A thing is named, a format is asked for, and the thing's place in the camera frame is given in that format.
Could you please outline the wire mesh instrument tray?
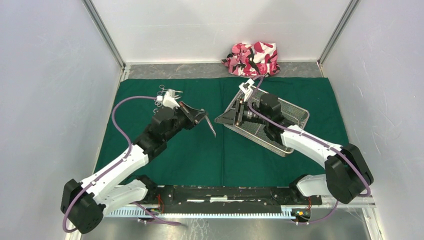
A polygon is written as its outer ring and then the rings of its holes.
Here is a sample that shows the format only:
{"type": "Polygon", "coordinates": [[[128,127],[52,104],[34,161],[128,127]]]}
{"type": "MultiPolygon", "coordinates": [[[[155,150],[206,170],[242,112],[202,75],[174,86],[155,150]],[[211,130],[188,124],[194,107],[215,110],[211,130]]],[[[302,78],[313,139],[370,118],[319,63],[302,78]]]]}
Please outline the wire mesh instrument tray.
{"type": "MultiPolygon", "coordinates": [[[[279,98],[278,102],[281,104],[280,110],[282,115],[301,129],[304,129],[310,117],[309,111],[282,98],[279,98]]],[[[286,157],[294,152],[294,149],[270,140],[266,136],[264,131],[265,125],[263,124],[246,122],[239,126],[231,124],[224,124],[224,126],[281,157],[286,157]]]]}

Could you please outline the surgical forceps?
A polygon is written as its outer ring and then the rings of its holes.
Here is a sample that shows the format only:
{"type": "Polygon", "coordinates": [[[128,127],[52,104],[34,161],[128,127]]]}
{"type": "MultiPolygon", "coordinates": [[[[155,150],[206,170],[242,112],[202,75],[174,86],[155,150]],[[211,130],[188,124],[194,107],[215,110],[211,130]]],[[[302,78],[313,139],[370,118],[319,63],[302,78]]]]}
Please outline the surgical forceps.
{"type": "Polygon", "coordinates": [[[183,93],[183,91],[175,90],[175,89],[171,89],[171,88],[166,88],[163,84],[161,84],[159,86],[159,91],[156,93],[156,95],[157,96],[164,96],[166,94],[166,92],[171,92],[171,93],[174,93],[174,94],[183,93]]]}

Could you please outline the green surgical drape cloth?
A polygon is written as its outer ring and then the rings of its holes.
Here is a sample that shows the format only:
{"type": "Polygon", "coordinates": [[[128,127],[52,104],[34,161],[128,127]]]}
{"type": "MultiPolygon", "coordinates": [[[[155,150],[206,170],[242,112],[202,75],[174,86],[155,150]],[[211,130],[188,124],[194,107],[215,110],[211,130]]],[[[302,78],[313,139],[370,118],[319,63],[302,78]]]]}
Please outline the green surgical drape cloth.
{"type": "MultiPolygon", "coordinates": [[[[115,117],[122,132],[111,121],[96,163],[100,170],[128,146],[124,135],[134,140],[151,122],[156,105],[152,97],[164,85],[181,93],[181,100],[204,109],[211,120],[219,116],[238,92],[241,77],[199,79],[127,79],[117,90],[115,117]]],[[[267,77],[264,91],[309,111],[305,130],[332,143],[345,145],[348,136],[330,81],[323,77],[267,77]]],[[[146,175],[160,185],[284,187],[303,175],[325,171],[298,151],[282,157],[215,124],[216,137],[207,122],[182,130],[165,151],[136,175],[146,175]]]]}

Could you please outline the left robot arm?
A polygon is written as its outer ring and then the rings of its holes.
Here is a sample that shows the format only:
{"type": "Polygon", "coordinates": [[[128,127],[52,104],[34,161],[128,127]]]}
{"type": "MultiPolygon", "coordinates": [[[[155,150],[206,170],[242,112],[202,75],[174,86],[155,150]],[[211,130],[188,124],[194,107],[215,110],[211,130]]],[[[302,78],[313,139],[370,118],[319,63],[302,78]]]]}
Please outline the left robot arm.
{"type": "Polygon", "coordinates": [[[192,108],[183,101],[157,110],[150,124],[117,158],[93,175],[81,181],[72,178],[64,185],[60,206],[63,230],[87,234],[107,214],[127,204],[153,203],[157,190],[147,180],[135,179],[118,185],[158,157],[177,133],[194,128],[207,117],[205,110],[192,108]]]}

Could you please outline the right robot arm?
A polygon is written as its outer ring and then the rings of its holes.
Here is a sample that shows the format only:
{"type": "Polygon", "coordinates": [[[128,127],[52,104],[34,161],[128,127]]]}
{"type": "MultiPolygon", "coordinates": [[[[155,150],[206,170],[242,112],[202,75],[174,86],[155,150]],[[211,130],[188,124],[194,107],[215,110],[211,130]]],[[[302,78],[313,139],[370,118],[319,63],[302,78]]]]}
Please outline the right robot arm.
{"type": "Polygon", "coordinates": [[[295,204],[319,195],[331,195],[348,204],[371,194],[374,178],[360,149],[304,131],[284,114],[282,101],[273,94],[265,93],[257,102],[235,98],[214,121],[281,156],[298,151],[324,169],[323,174],[303,174],[290,184],[288,196],[295,204]]]}

